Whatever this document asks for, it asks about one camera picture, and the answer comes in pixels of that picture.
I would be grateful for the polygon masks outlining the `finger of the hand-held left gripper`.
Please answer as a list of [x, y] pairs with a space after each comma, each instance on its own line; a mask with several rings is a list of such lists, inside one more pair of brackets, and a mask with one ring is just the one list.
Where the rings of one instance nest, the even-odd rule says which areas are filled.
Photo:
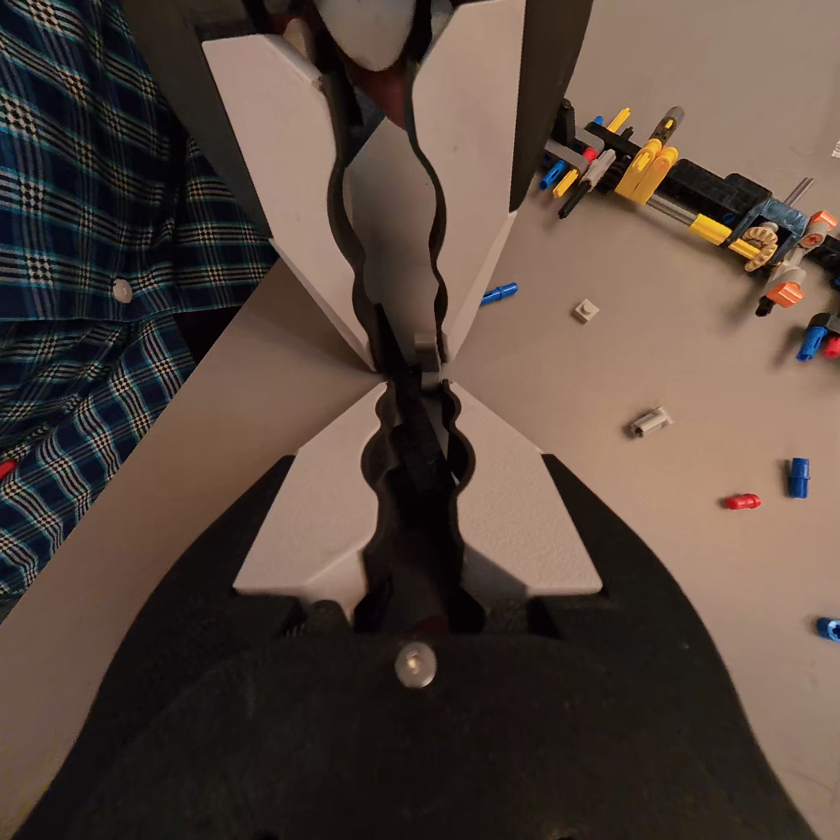
[[447, 362], [473, 325], [517, 215], [510, 197], [525, 12], [524, 1], [457, 7], [413, 83], [414, 138], [443, 201], [434, 266], [447, 296]]
[[278, 35], [209, 40], [203, 51], [273, 245], [351, 349], [376, 370], [364, 250], [343, 198], [349, 124], [335, 77]]

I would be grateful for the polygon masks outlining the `black lego beam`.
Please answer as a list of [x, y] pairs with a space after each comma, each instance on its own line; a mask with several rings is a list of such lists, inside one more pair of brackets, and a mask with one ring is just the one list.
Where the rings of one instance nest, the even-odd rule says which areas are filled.
[[395, 447], [418, 492], [448, 496], [455, 488], [444, 451], [434, 431], [413, 368], [406, 362], [381, 303], [375, 303], [375, 358], [381, 373], [394, 384], [401, 421], [393, 433]]

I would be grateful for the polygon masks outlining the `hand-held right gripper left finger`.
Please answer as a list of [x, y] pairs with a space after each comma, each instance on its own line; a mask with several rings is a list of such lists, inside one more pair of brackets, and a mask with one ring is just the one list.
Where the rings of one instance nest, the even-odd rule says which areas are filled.
[[352, 618], [368, 592], [363, 550], [379, 509], [362, 455], [385, 392], [376, 385], [299, 449], [234, 580], [238, 594], [331, 601]]

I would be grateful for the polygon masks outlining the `light grey lego pin connector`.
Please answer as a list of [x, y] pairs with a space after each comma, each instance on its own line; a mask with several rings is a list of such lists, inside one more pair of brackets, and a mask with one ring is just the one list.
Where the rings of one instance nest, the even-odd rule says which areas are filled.
[[634, 419], [628, 425], [628, 433], [635, 438], [647, 438], [674, 423], [673, 417], [663, 406]]

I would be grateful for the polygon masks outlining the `partly built lego assembly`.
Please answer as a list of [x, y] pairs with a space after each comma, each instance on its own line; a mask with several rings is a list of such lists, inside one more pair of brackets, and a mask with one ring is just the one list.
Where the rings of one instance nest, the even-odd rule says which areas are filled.
[[720, 176], [681, 156], [671, 141], [685, 117], [682, 108], [669, 109], [641, 144], [633, 142], [630, 116], [625, 108], [611, 121], [598, 116], [578, 125], [571, 102], [561, 101], [538, 183], [560, 204], [559, 219], [592, 193], [649, 207], [739, 256], [746, 272], [764, 278], [757, 318], [803, 300], [808, 262], [830, 275], [838, 290], [838, 216], [806, 215], [796, 205], [811, 178], [779, 199], [745, 175]]

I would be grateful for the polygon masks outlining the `person's blue plaid shirt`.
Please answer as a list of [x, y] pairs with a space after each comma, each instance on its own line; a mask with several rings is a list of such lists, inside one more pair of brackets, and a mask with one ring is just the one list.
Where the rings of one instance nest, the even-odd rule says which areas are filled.
[[5, 618], [277, 262], [119, 2], [1, 3]]

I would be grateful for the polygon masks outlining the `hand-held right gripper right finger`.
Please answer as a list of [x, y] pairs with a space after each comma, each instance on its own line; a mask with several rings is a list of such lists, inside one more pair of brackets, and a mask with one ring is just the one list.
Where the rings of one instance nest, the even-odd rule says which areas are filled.
[[462, 385], [446, 386], [455, 405], [450, 440], [466, 456], [455, 495], [461, 588], [486, 615], [535, 597], [599, 592], [602, 578], [543, 451]]

